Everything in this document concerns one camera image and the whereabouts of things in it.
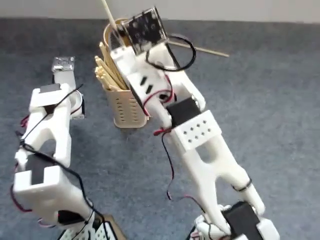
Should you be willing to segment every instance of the gray carpet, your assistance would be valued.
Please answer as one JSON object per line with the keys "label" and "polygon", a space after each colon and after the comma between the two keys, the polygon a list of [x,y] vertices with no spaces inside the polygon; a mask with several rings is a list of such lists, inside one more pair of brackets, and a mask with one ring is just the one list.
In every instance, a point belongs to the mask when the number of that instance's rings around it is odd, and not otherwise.
{"label": "gray carpet", "polygon": [[[14,130],[28,113],[32,89],[51,80],[54,56],[76,56],[75,75],[86,100],[86,119],[70,124],[72,169],[88,196],[113,214],[129,240],[182,240],[198,207],[170,202],[170,167],[149,122],[139,130],[114,127],[111,109],[95,79],[101,20],[0,20],[0,239],[54,240],[58,229],[37,226],[9,198]],[[198,53],[187,71],[207,100],[237,161],[247,170],[283,240],[314,240],[320,234],[320,25],[166,21],[196,46],[230,58]],[[178,59],[190,56],[174,48]],[[181,161],[173,157],[172,194],[192,193]],[[218,199],[238,199],[218,181]]]}

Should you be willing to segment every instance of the circuit board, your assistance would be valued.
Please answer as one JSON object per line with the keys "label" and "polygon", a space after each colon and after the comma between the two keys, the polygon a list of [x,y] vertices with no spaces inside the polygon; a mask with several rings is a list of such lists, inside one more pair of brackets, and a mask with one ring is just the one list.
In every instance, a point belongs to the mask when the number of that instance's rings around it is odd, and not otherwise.
{"label": "circuit board", "polygon": [[121,25],[136,55],[145,53],[152,47],[168,41],[155,7],[124,21]]}

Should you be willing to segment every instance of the white wall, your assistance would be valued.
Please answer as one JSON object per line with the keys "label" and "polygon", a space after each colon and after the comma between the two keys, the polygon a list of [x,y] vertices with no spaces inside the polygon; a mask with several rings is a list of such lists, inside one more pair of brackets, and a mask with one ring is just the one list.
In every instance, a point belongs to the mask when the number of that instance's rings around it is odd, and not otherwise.
{"label": "white wall", "polygon": [[[107,0],[115,18],[156,5],[163,19],[320,23],[320,0]],[[0,17],[103,19],[100,0],[0,0]]]}

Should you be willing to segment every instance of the perforated container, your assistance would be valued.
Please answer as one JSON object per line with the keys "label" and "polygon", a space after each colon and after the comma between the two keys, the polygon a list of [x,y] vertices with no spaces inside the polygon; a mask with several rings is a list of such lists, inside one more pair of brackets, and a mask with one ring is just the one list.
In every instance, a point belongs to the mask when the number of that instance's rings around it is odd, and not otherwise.
{"label": "perforated container", "polygon": [[114,124],[118,128],[142,128],[147,123],[147,116],[137,103],[130,90],[106,90],[106,97],[113,110]]}

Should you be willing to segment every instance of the chopsticks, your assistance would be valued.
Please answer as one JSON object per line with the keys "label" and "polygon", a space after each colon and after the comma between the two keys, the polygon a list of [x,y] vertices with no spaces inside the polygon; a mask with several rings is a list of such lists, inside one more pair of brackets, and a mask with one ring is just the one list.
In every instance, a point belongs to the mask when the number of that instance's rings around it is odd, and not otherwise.
{"label": "chopsticks", "polygon": [[94,70],[96,78],[100,81],[103,88],[109,91],[125,91],[128,90],[125,81],[118,71],[114,61],[112,60],[109,49],[102,43],[99,47],[103,56],[103,60],[95,56],[94,60],[97,67]]}

